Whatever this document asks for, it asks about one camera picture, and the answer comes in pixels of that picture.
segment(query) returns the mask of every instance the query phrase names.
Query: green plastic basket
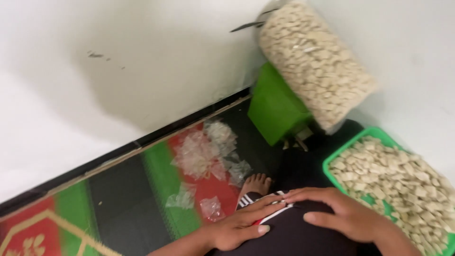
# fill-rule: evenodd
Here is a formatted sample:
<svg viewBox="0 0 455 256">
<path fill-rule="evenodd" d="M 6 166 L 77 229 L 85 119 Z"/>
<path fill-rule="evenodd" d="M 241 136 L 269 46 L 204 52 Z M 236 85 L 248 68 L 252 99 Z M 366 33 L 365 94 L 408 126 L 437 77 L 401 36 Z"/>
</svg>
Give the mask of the green plastic basket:
<svg viewBox="0 0 455 256">
<path fill-rule="evenodd" d="M 324 160 L 322 164 L 322 168 L 324 171 L 324 174 L 327 176 L 327 178 L 337 187 L 341 192 L 348 194 L 342 187 L 341 184 L 337 181 L 337 179 L 329 172 L 329 164 L 332 162 L 335 158 L 337 158 L 343 151 L 345 151 L 347 148 L 351 147 L 356 141 L 359 141 L 362 137 L 365 136 L 372 136 L 374 138 L 379 138 L 381 139 L 381 142 L 384 146 L 387 147 L 393 147 L 397 146 L 399 149 L 403 150 L 403 148 L 398 145 L 385 131 L 383 131 L 379 127 L 368 127 L 365 130 L 361 131 L 359 134 L 354 136 L 352 139 L 350 139 L 346 144 L 344 144 L 342 147 L 340 147 L 337 151 L 335 151 L 333 154 L 331 154 L 327 159 Z M 367 203 L 370 205 L 373 205 L 374 199 L 372 197 L 365 196 L 362 198 L 365 200 Z M 384 202 L 384 214 L 388 215 L 392 218 L 392 221 L 396 221 L 394 217 L 392 217 L 390 214 L 394 211 L 392 206 Z M 449 243 L 447 244 L 447 249 L 445 249 L 442 254 L 436 254 L 438 256 L 452 256 L 455 252 L 455 234 L 450 233 L 448 237 Z"/>
</svg>

